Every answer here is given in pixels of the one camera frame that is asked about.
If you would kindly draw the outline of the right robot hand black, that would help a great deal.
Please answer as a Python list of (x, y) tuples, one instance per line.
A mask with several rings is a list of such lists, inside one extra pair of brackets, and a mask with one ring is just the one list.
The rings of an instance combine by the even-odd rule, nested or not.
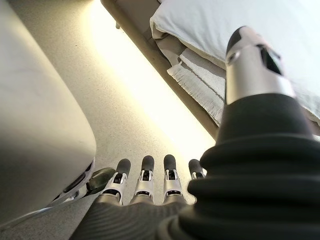
[(317, 240), (320, 143), (280, 56), (242, 26), (226, 50), (225, 105), (215, 146), (190, 160), (187, 204), (175, 158), (164, 157), (164, 201), (153, 202), (154, 159), (143, 158), (130, 204), (131, 163), (96, 172), (97, 193), (73, 240)]

